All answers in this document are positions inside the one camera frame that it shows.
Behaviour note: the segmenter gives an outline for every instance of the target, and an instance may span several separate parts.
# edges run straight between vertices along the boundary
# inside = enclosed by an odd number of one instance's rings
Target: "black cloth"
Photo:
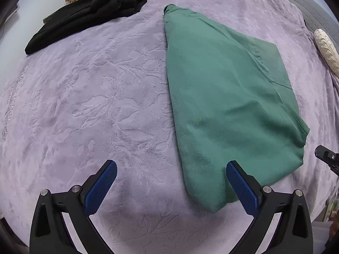
[[[78,0],[48,17],[33,36],[26,54],[41,50],[73,33],[105,23],[118,17],[128,17],[140,11],[147,0]]]

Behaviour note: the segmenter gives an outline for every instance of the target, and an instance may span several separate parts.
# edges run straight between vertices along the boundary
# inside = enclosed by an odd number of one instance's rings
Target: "white crumpled object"
[[[322,29],[314,32],[314,39],[326,63],[332,72],[339,77],[339,55],[331,39]]]

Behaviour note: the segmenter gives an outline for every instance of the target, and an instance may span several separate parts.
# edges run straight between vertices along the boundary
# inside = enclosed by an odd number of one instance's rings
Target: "bed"
[[[288,0],[148,0],[140,13],[26,57],[6,84],[0,210],[24,243],[40,191],[82,184],[107,159],[116,161],[118,176],[91,219],[115,253],[228,253],[249,226],[240,202],[212,214],[185,191],[165,69],[168,4],[277,45],[311,130],[303,166],[272,187],[301,189],[311,220],[337,190],[337,176],[314,150],[322,144],[339,151],[339,79],[299,9]]]

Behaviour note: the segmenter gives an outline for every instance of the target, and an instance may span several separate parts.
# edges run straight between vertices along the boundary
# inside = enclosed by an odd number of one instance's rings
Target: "blue gripper pad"
[[[84,211],[88,216],[93,215],[98,211],[99,206],[104,200],[108,190],[111,188],[113,181],[117,177],[117,173],[117,165],[114,161],[111,161],[89,190],[85,196],[84,203]]]
[[[226,165],[226,176],[246,213],[256,217],[259,213],[258,198],[232,162]]]

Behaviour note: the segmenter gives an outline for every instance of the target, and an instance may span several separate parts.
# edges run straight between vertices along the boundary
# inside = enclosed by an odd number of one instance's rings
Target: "green pants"
[[[237,197],[236,160],[261,185],[303,163],[309,128],[277,47],[189,9],[164,10],[167,77],[188,193],[210,212]]]

